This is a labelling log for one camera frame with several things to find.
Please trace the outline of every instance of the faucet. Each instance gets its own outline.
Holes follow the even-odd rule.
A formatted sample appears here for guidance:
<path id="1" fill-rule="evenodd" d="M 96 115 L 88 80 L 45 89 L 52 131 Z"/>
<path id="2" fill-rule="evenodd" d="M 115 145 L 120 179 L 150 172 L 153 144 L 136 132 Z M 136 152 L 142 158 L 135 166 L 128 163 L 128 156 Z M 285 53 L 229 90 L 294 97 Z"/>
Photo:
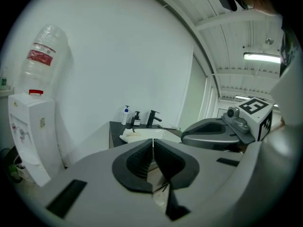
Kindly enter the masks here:
<path id="1" fill-rule="evenodd" d="M 148 117 L 148 121 L 147 121 L 147 125 L 146 125 L 147 128 L 152 127 L 152 122 L 153 122 L 154 119 L 158 120 L 159 122 L 162 121 L 162 119 L 159 119 L 159 118 L 155 117 L 156 113 L 159 113 L 159 112 L 151 110 L 151 113 L 150 113 L 150 116 Z"/>

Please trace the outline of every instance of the ceiling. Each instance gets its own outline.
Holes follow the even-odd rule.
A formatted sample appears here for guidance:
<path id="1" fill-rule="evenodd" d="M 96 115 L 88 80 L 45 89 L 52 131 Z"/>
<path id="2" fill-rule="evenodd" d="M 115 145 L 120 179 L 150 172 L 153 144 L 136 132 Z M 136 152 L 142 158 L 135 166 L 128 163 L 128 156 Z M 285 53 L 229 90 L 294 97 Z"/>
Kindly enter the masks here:
<path id="1" fill-rule="evenodd" d="M 256 11 L 224 9 L 219 0 L 163 0 L 187 23 L 206 50 L 217 81 L 219 97 L 236 95 L 273 100 L 269 94 L 278 82 L 280 65 L 245 61 L 244 52 L 279 55 L 283 38 L 282 19 Z M 270 46 L 265 40 L 271 38 Z"/>

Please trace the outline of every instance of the countertop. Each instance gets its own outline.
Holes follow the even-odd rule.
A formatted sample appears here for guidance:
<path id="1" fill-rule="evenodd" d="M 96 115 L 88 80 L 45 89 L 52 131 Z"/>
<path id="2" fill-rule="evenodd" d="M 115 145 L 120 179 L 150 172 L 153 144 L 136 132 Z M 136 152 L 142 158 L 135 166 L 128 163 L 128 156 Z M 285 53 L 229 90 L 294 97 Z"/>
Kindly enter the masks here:
<path id="1" fill-rule="evenodd" d="M 146 124 L 140 124 L 139 126 L 134 126 L 130 123 L 127 123 L 126 125 L 122 125 L 121 122 L 109 122 L 109 131 L 110 131 L 110 137 L 112 140 L 112 147 L 119 147 L 122 145 L 127 144 L 123 140 L 120 139 L 119 135 L 122 135 L 125 129 L 146 129 Z M 179 130 L 170 130 L 170 129 L 163 129 L 158 127 L 157 125 L 152 125 L 151 128 L 149 129 L 162 129 L 162 130 L 167 130 L 174 135 L 178 136 L 181 138 L 182 132 Z"/>

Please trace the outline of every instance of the soap dispenser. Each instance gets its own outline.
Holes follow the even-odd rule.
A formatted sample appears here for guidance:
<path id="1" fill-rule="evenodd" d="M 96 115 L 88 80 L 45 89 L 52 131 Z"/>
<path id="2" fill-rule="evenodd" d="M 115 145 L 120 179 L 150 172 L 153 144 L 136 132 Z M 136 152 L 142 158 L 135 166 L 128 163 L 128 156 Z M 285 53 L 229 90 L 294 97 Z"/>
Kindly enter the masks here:
<path id="1" fill-rule="evenodd" d="M 141 123 L 141 119 L 139 119 L 139 111 L 136 111 L 136 115 L 132 118 L 132 124 L 134 125 L 134 126 L 139 126 L 140 125 L 140 123 Z"/>
<path id="2" fill-rule="evenodd" d="M 123 117 L 122 117 L 122 121 L 121 121 L 121 124 L 122 125 L 126 125 L 126 120 L 127 120 L 127 116 L 128 116 L 128 105 L 125 105 L 126 106 L 126 109 L 124 110 L 124 113 L 123 113 Z"/>

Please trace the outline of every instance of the fluorescent light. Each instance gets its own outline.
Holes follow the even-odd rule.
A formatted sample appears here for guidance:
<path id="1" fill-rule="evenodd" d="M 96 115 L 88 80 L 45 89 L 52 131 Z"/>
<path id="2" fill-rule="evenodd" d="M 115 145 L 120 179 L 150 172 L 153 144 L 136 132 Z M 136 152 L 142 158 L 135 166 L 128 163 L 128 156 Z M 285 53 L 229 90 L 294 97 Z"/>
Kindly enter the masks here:
<path id="1" fill-rule="evenodd" d="M 253 61 L 269 61 L 274 63 L 281 63 L 280 56 L 263 54 L 263 53 L 244 53 L 245 60 L 253 60 Z"/>
<path id="2" fill-rule="evenodd" d="M 236 96 L 235 98 L 237 99 L 243 99 L 243 100 L 249 100 L 249 97 L 245 97 L 245 96 Z"/>

